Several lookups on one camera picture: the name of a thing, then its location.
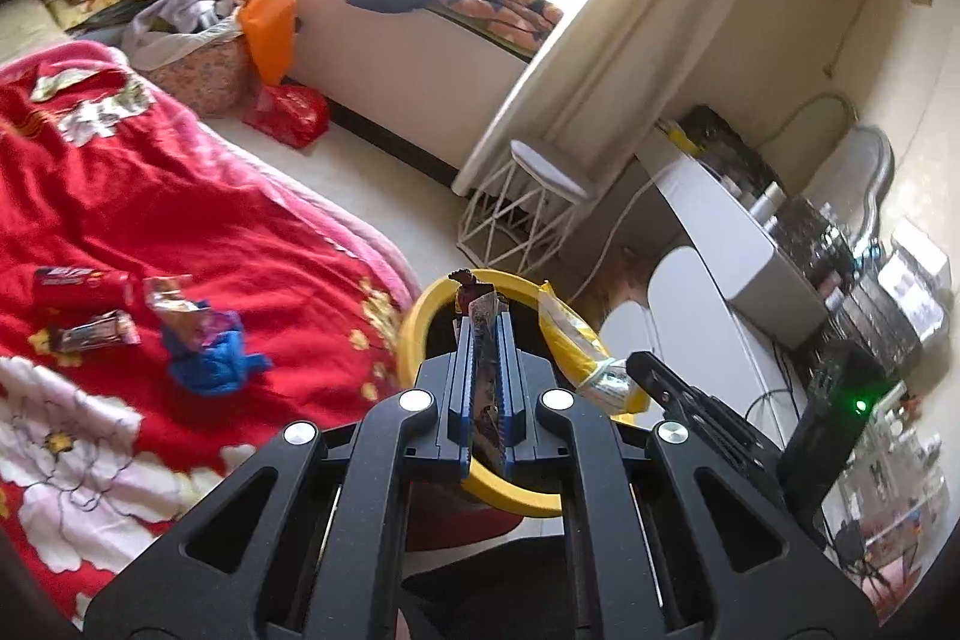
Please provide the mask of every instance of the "silver screw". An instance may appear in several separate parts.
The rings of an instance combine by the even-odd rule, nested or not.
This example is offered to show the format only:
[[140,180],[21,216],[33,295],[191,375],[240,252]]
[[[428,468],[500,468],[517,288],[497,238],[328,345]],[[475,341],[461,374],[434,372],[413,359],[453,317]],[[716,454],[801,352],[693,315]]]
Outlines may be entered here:
[[407,413],[419,413],[433,404],[433,397],[423,389],[410,389],[400,394],[400,407]]
[[565,389],[550,389],[541,397],[550,410],[569,410],[573,407],[573,394]]
[[686,439],[690,436],[690,432],[686,430],[686,427],[676,421],[665,421],[661,423],[659,428],[656,429],[656,433],[659,434],[660,439],[664,442],[669,442],[671,445],[679,445],[680,442],[686,442]]
[[292,423],[283,430],[283,438],[291,445],[306,445],[314,437],[317,437],[317,430],[306,421]]

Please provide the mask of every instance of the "bed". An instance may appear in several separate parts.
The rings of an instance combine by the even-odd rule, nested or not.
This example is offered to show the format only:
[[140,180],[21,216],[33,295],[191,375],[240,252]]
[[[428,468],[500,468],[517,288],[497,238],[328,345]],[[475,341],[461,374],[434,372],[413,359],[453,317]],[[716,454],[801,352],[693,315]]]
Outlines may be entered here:
[[[395,391],[400,252],[225,142],[90,42],[0,67],[0,528],[78,626],[90,598],[286,423],[358,420]],[[188,273],[274,368],[202,397],[141,343],[58,354],[37,266]]]

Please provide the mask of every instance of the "white stool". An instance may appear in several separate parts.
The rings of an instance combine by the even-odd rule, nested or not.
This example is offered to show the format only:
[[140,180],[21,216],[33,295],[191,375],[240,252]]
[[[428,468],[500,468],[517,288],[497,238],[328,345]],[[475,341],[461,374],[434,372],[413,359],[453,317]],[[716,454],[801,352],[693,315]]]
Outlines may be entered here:
[[[577,209],[596,193],[568,155],[543,142],[510,142],[510,157],[477,185],[460,218],[457,247],[477,268],[524,275],[560,250]],[[501,239],[494,245],[494,236]]]

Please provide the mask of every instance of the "blue cloth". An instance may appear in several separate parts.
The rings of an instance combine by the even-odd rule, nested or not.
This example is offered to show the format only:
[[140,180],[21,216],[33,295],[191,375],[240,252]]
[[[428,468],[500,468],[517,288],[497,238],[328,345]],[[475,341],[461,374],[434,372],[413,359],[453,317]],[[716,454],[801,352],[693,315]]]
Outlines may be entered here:
[[[202,307],[205,302],[198,302]],[[220,396],[242,389],[252,374],[274,364],[262,353],[244,354],[244,331],[240,316],[232,316],[233,327],[223,330],[200,352],[190,350],[165,324],[160,325],[163,346],[170,354],[170,375],[184,389],[200,396]]]

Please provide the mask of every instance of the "black baseboard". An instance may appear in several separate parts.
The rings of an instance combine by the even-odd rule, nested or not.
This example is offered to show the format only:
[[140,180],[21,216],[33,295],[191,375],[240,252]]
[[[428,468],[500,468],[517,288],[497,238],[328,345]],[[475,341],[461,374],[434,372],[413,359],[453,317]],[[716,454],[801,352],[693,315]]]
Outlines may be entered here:
[[[284,82],[290,82],[294,85],[301,84],[290,77],[286,77]],[[460,173],[456,167],[451,167],[447,162],[432,153],[428,153],[424,148],[418,148],[414,143],[408,142],[408,140],[392,131],[388,131],[382,125],[376,124],[349,107],[344,107],[344,105],[338,104],[331,98],[328,98],[326,102],[330,106],[330,119],[335,124],[384,152],[390,153],[408,167],[414,167],[418,172],[436,180],[445,188],[453,185],[453,180]]]

